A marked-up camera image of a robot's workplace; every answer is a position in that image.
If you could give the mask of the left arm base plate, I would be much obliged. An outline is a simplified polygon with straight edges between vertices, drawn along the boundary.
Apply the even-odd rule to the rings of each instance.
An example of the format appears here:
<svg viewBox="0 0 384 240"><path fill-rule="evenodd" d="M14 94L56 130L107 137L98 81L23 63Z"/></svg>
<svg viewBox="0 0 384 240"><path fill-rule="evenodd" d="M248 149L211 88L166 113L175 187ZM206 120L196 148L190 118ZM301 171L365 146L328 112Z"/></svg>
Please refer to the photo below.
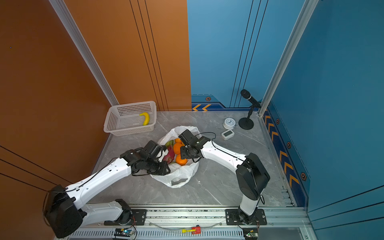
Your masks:
<svg viewBox="0 0 384 240"><path fill-rule="evenodd" d="M105 226L143 226L147 217L147 210L133 209L123 211L120 217L115 221L104 221Z"/></svg>

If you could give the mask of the white plastic bag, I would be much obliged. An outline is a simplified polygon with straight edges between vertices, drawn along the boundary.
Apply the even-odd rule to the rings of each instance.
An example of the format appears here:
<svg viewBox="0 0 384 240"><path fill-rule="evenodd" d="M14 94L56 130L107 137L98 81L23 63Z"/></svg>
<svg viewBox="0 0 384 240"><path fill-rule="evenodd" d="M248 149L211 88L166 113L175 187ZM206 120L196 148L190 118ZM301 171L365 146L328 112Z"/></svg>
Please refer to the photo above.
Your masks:
<svg viewBox="0 0 384 240"><path fill-rule="evenodd" d="M170 140L175 140L185 130L189 130L192 134L199 134L199 129L195 126L178 126L171 129L164 137L158 140L158 144L165 145ZM166 185L169 188L177 189L186 185L199 169L200 163L194 163L189 159L186 165L181 166L177 163L169 164L171 172L165 176L150 175L153 179Z"/></svg>

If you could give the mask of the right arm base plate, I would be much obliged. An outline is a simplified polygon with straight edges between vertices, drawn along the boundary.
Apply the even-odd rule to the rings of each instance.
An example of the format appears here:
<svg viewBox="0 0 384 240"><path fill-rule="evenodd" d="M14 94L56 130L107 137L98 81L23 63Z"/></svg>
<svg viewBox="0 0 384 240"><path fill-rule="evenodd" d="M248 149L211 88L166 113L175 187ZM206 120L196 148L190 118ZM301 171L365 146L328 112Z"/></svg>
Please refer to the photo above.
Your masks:
<svg viewBox="0 0 384 240"><path fill-rule="evenodd" d="M256 209L250 216L240 209L226 209L226 223L229 226L265 226L267 217L263 209Z"/></svg>

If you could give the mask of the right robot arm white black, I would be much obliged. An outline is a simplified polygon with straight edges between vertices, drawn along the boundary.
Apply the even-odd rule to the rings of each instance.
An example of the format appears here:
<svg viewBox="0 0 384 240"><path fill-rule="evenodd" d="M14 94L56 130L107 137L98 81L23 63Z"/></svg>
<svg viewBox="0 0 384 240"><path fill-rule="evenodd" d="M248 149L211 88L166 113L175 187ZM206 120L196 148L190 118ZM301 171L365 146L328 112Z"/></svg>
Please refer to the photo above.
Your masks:
<svg viewBox="0 0 384 240"><path fill-rule="evenodd" d="M238 222L245 225L260 224L257 210L262 200L262 193L271 179L260 158L253 153L248 155L235 153L219 146L214 140L202 134L194 135L189 130L182 132L179 139L184 144L181 147L183 159L212 160L236 174L239 189L243 194L238 208Z"/></svg>

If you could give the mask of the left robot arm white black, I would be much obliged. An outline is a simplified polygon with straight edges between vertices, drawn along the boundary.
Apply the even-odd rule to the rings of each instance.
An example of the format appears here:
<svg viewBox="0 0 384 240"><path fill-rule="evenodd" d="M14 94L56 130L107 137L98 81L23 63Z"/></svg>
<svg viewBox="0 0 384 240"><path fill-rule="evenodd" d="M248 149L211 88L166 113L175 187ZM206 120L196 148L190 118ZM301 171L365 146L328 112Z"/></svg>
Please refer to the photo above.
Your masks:
<svg viewBox="0 0 384 240"><path fill-rule="evenodd" d="M81 226L99 222L121 226L132 224L132 209L124 200L96 205L88 202L115 182L139 171L149 175L169 174L168 163L162 161L168 153L166 146L149 141L143 148L128 150L113 158L103 169L75 184L52 188L43 215L55 236L62 239Z"/></svg>

